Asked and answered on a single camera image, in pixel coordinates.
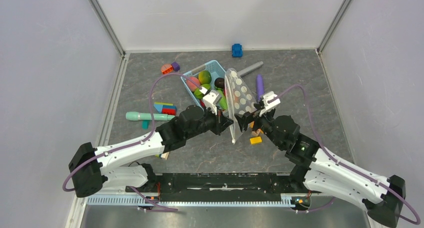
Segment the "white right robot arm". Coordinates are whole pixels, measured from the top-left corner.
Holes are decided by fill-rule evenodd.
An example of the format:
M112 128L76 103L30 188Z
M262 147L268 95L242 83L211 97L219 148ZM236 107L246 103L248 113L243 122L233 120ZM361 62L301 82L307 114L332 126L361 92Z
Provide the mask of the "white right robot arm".
M374 221L396 227L405 198L405 181L397 175L385 177L360 168L300 133L290 116L274 118L274 111L259 116L240 112L235 115L241 131L252 123L295 164L289 186L295 192L305 188L329 194L367 212Z

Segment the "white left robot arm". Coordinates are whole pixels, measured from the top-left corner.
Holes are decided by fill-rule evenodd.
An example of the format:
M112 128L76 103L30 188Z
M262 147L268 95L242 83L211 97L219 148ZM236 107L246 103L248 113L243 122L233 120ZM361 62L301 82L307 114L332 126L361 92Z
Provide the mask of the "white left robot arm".
M152 168L147 164L130 168L127 163L179 149L189 139L208 131L220 135L233 123L221 112L215 114L210 109L191 105L152 133L108 146L84 143L71 159L70 174L64 181L71 180L73 188L66 185L62 188L66 192L74 191L79 198L107 187L133 186L152 191L157 186Z

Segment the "clear polka dot zip bag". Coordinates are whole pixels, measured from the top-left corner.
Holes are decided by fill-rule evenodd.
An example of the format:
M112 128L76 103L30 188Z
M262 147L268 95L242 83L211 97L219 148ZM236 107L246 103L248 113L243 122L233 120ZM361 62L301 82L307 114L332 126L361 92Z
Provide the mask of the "clear polka dot zip bag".
M253 103L256 101L252 91L242 79L241 75L233 68L225 72L224 88L228 107L228 117L233 120L233 124L229 127L231 142L235 144L243 134L236 119L236 114L244 115L245 112L254 112L256 109Z

